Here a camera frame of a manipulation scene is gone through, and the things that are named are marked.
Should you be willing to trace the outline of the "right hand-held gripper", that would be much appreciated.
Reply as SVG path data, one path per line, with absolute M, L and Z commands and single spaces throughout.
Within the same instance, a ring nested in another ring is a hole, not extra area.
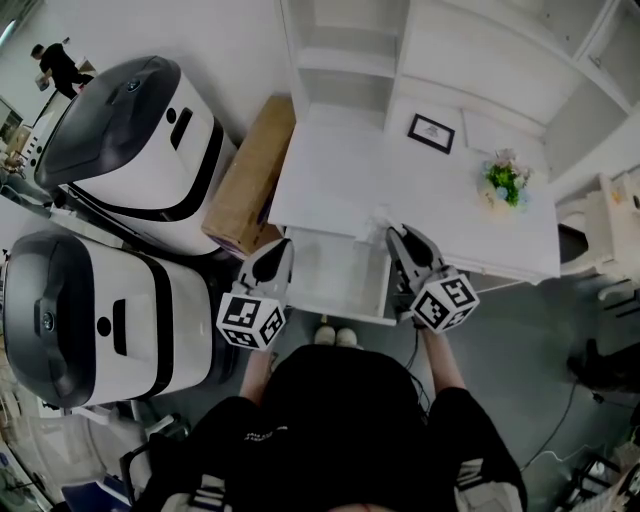
M 404 286 L 410 283 L 411 264 L 435 271 L 444 265 L 439 248 L 416 228 L 404 224 L 405 234 L 386 231 L 386 244 L 395 270 Z M 461 325 L 477 308 L 480 299 L 468 277 L 453 266 L 431 274 L 417 292 L 397 291 L 393 309 L 399 320 L 411 319 L 418 328 L 444 333 Z

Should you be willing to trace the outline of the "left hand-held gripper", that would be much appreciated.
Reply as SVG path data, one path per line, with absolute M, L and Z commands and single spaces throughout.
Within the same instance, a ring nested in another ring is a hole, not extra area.
M 293 242 L 285 238 L 264 245 L 245 260 L 232 290 L 223 294 L 216 319 L 229 345 L 248 350 L 271 348 L 286 324 L 284 309 L 294 256 Z

